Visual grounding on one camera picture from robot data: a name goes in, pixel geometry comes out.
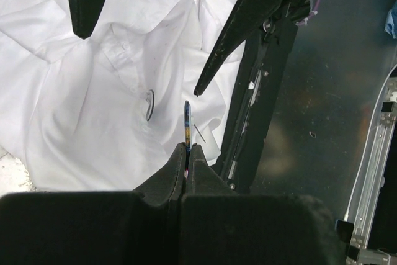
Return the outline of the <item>white shirt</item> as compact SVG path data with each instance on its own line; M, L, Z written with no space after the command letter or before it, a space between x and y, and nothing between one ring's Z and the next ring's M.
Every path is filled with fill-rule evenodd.
M215 164L243 46L193 91L235 2L106 0L83 40L68 0L1 0L1 146L43 191L134 189L184 140L188 100Z

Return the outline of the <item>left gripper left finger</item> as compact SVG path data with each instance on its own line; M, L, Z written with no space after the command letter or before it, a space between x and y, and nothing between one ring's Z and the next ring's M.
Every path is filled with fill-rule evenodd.
M25 192L1 199L2 264L170 262L187 150L132 191Z

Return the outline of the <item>round blue brooch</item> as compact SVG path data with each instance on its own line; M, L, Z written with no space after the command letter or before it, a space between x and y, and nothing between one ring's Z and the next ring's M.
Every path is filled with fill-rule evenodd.
M189 153L192 149L192 113L191 106L188 100L184 103L184 134L186 151Z

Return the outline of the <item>clear round brooch backing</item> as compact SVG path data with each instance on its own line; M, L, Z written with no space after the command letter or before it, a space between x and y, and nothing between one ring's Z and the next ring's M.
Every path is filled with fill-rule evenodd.
M152 118L153 111L154 111L154 102L155 102L155 95L152 89L149 89L145 96L145 101L148 104L148 108L146 111L146 120L149 122Z

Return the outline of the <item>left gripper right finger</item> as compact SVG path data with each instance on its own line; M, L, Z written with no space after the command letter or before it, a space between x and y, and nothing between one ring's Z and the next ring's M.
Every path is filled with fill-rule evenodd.
M310 195L239 195L190 151L181 201L181 264L344 264L326 206Z

